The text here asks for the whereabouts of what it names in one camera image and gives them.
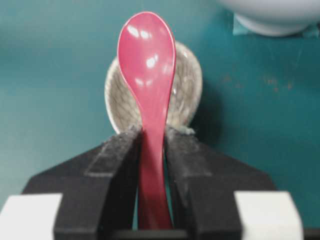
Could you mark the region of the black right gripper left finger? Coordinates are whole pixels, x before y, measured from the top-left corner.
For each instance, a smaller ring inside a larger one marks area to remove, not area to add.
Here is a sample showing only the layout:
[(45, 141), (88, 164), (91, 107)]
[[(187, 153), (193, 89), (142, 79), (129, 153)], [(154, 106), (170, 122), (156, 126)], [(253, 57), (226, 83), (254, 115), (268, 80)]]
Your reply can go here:
[(131, 127), (32, 176), (0, 212), (3, 240), (106, 240), (129, 230), (142, 131)]

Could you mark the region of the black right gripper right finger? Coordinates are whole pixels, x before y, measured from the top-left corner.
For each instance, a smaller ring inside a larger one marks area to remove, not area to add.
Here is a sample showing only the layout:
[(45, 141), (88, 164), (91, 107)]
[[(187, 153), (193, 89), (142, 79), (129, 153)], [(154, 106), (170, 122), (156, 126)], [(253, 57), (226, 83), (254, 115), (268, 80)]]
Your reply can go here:
[(166, 129), (165, 158), (174, 225), (194, 239), (304, 238), (291, 194), (267, 173), (216, 152), (190, 129)]

